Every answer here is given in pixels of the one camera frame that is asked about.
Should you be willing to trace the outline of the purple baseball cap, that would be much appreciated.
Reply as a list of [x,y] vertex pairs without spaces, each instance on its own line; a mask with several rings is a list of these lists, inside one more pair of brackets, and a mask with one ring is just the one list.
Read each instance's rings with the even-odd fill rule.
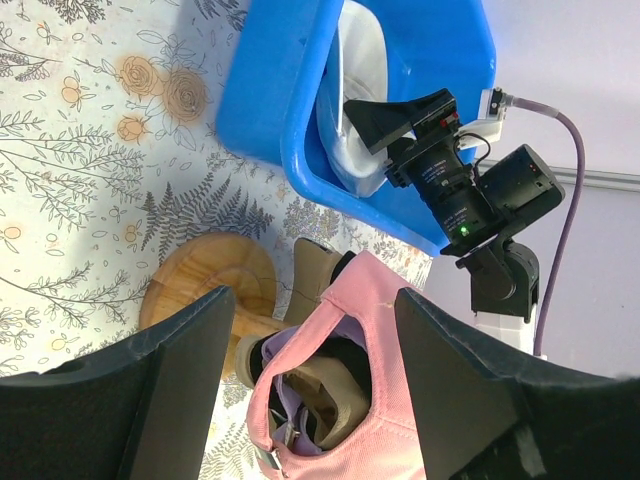
[[[271,362],[275,362],[277,368],[271,379],[272,386],[275,378],[308,360],[331,335],[344,334],[347,320],[358,322],[352,317],[344,316],[335,328],[328,332],[323,329],[324,322],[315,318],[307,322],[307,325],[303,328],[304,334],[302,336],[298,334],[301,328],[295,326],[259,341],[256,349],[250,355],[250,375],[252,380],[257,381],[260,375],[265,372],[266,367]],[[272,432],[271,430],[270,433],[276,441],[284,444],[282,442],[284,438],[282,433]]]

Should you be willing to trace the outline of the aluminium enclosure frame post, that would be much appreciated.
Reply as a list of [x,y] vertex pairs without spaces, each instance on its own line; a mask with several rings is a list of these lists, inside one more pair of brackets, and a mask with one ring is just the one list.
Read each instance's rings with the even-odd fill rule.
[[[553,167],[552,171],[561,183],[567,185],[574,185],[576,183],[576,170]],[[640,176],[586,170],[583,178],[583,186],[590,188],[638,193],[640,191]]]

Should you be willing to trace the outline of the black baseball cap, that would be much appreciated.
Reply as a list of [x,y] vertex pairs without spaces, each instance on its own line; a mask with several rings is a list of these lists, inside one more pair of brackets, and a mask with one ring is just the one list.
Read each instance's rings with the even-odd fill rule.
[[330,450],[366,418],[371,402],[365,350],[348,338],[331,337],[304,363],[273,380],[270,430],[286,426],[285,443],[305,439],[321,451]]

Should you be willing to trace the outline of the blue plastic bin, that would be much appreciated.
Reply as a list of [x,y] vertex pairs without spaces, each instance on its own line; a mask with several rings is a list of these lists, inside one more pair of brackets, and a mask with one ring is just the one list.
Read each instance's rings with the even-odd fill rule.
[[384,175],[349,106],[447,89],[481,122],[496,50],[478,1],[254,1],[216,116],[231,152],[279,166],[302,197],[436,256],[447,237]]

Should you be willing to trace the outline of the floral table mat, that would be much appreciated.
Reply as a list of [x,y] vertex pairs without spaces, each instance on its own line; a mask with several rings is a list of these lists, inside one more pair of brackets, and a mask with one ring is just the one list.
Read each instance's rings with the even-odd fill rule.
[[430,258],[229,153],[215,107],[245,1],[1,5],[1,372],[121,340],[160,263],[198,233],[258,240],[292,284],[294,241],[369,250],[416,286]]

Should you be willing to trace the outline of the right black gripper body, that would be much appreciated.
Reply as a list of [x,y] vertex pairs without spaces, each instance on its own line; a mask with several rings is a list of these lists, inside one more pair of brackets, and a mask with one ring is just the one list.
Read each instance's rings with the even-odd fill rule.
[[389,147],[386,176],[394,187],[412,186],[448,239],[443,254],[463,257],[479,245],[509,238],[559,206],[564,188],[528,145],[516,148],[485,172],[466,163],[449,131],[416,141],[409,132]]

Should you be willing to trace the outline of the wooden hat stand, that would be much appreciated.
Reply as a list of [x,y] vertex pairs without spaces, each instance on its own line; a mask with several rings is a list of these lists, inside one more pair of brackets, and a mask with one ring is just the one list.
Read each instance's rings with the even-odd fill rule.
[[141,304],[141,329],[159,323],[211,290],[227,286],[235,299],[235,315],[221,378],[234,373],[241,338],[264,337],[284,328],[274,317],[277,278],[267,251],[236,233],[208,233],[187,241],[151,277]]

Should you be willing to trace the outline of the beige baseball cap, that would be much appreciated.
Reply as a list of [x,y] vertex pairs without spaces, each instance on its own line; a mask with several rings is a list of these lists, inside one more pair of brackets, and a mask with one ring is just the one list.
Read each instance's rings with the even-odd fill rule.
[[[351,251],[342,254],[310,239],[297,239],[294,244],[293,291],[284,323],[289,327],[303,323],[319,304],[321,293],[337,279],[344,267],[354,257],[355,254]],[[364,333],[359,323],[347,320],[345,327],[344,334],[331,335],[329,338],[348,338],[366,352]],[[288,427],[282,426],[276,432],[284,435],[288,430]],[[298,455],[315,456],[324,452],[315,448],[310,441],[305,439],[299,439],[293,444],[285,443],[283,440],[282,442]]]

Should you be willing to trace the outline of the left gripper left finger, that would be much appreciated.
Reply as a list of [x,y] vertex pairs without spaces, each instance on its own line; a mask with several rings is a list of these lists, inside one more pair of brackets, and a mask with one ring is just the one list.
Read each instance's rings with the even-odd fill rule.
[[234,307],[218,287],[106,348],[2,378],[2,478],[197,478]]

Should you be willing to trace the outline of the pink baseball cap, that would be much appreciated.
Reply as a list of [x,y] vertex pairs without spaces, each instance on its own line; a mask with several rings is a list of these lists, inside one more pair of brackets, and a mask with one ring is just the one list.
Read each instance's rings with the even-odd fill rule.
[[425,478],[394,310],[407,285],[363,251],[301,324],[241,339],[235,369],[266,478]]

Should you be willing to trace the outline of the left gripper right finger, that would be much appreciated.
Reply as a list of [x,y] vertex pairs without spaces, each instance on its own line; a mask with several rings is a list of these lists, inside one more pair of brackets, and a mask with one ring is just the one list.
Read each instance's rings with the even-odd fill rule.
[[541,360],[410,288],[395,319],[428,478],[638,478],[638,379]]

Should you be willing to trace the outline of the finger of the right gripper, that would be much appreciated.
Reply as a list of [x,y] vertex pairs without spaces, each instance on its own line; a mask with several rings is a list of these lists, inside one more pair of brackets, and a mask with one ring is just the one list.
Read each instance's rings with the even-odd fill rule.
[[371,154],[412,132],[421,141],[458,123],[457,103],[448,89],[406,102],[348,100],[344,113]]

